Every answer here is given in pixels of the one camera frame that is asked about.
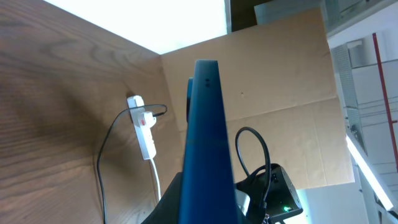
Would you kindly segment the blue Galaxy smartphone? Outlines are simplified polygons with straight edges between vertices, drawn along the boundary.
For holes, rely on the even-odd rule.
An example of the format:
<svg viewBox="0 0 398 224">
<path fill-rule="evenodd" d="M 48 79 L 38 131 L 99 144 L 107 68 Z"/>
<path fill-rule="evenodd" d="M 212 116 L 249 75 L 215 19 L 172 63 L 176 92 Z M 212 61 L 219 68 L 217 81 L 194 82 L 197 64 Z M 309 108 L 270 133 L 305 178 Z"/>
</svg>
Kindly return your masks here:
<svg viewBox="0 0 398 224">
<path fill-rule="evenodd" d="M 216 60 L 195 63 L 178 210 L 179 223 L 239 223 Z"/>
</svg>

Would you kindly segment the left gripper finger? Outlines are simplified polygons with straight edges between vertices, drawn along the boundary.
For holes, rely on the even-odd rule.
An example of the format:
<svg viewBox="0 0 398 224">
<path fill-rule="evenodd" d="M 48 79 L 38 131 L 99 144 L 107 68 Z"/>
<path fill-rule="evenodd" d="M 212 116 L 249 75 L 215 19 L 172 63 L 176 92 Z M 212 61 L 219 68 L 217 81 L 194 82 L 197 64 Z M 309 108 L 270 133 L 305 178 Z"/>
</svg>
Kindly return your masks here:
<svg viewBox="0 0 398 224">
<path fill-rule="evenodd" d="M 155 209 L 142 224 L 177 224 L 182 173 L 178 172 Z"/>
</svg>

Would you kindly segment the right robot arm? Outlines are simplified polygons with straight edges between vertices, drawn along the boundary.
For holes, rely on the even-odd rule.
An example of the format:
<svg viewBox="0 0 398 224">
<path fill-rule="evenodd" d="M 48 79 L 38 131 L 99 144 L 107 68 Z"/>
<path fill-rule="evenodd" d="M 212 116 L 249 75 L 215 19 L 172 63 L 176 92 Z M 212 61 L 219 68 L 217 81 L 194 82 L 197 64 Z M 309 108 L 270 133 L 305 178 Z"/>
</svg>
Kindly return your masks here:
<svg viewBox="0 0 398 224">
<path fill-rule="evenodd" d="M 257 168 L 244 180 L 236 183 L 236 188 L 250 198 L 244 223 L 283 223 L 284 220 L 303 212 L 297 191 L 285 169 L 271 165 L 271 182 L 266 196 L 263 188 L 267 182 L 266 167 Z"/>
</svg>

